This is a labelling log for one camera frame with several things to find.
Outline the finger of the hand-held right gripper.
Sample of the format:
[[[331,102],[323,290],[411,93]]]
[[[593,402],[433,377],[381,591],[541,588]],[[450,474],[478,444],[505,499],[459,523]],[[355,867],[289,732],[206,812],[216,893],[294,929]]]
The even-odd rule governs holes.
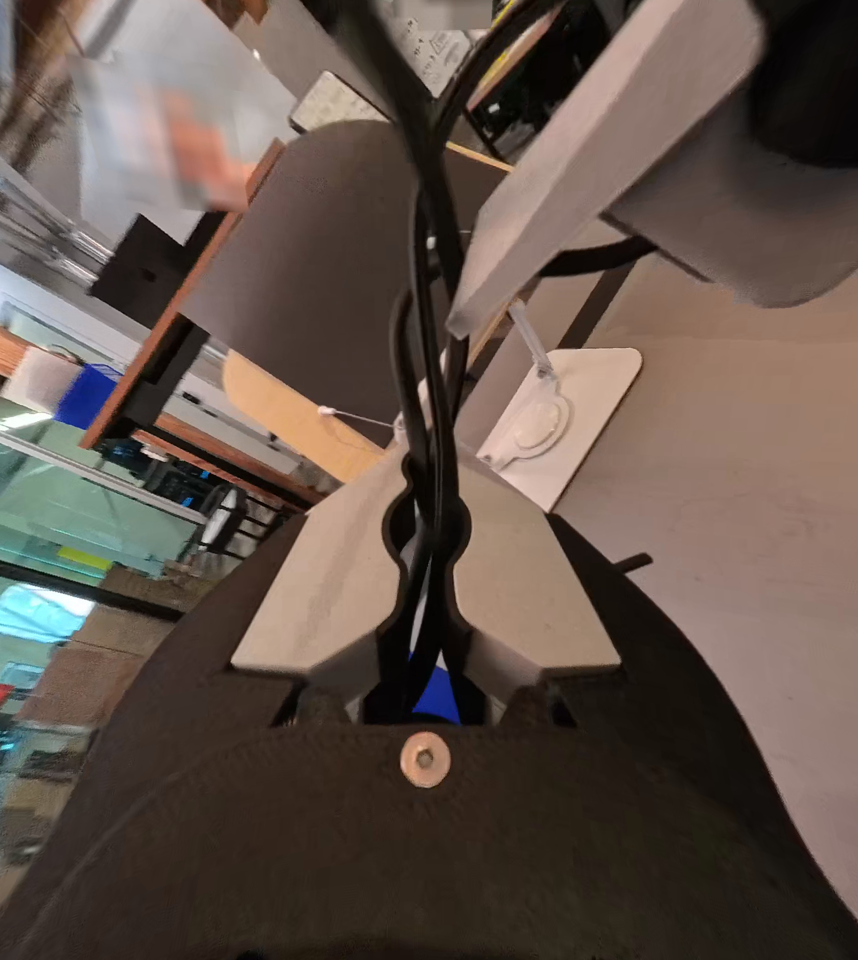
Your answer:
[[[648,1],[480,209],[447,330],[473,336],[749,74],[751,2]]]

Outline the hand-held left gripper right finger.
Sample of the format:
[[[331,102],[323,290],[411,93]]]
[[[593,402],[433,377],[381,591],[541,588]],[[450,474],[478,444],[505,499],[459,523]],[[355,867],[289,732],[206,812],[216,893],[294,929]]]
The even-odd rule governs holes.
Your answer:
[[[444,663],[507,703],[542,681],[618,670],[622,659],[540,507],[475,458],[458,467],[460,537],[444,565]]]

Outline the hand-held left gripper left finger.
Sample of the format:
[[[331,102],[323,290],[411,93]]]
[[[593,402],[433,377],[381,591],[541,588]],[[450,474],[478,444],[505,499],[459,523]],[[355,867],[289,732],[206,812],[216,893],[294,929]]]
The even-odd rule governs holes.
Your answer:
[[[306,514],[305,523],[231,657],[236,670],[362,698],[379,681],[376,634],[396,611],[399,559],[390,508],[409,489],[394,447]]]

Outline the blue plastic bin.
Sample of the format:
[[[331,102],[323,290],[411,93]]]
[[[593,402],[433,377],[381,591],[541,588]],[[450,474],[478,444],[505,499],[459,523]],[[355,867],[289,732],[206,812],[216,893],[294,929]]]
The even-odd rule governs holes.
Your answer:
[[[460,726],[459,710],[448,671],[435,666],[425,690],[411,712],[411,719],[436,726]]]

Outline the white board stand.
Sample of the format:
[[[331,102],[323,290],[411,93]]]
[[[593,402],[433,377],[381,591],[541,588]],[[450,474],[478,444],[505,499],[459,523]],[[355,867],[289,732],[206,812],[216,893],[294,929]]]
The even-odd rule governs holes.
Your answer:
[[[643,367],[635,348],[545,349],[521,299],[507,308],[532,366],[476,458],[551,513]]]

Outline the wooden standing desk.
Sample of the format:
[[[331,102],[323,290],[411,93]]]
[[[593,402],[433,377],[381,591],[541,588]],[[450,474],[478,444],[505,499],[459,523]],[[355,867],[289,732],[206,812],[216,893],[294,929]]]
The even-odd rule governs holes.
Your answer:
[[[265,498],[270,507],[289,517],[304,513],[323,495],[163,411],[208,341],[208,333],[180,309],[241,217],[237,212],[203,216],[195,234],[205,243],[190,245],[197,258],[79,446],[99,450],[110,442],[133,439]]]

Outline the small blue bin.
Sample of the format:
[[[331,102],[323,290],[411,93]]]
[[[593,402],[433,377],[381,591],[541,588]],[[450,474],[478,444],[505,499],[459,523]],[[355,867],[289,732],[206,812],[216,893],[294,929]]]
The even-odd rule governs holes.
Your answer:
[[[123,374],[106,364],[82,364],[56,404],[54,422],[87,430],[108,402]]]

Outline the wooden board with black mat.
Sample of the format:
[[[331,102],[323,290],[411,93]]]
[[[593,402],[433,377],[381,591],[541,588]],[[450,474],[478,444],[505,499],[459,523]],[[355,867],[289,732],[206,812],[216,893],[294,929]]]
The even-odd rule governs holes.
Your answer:
[[[369,470],[399,403],[389,321],[409,285],[415,177],[395,126],[323,126],[283,147],[181,313],[227,348],[245,417],[340,482]]]

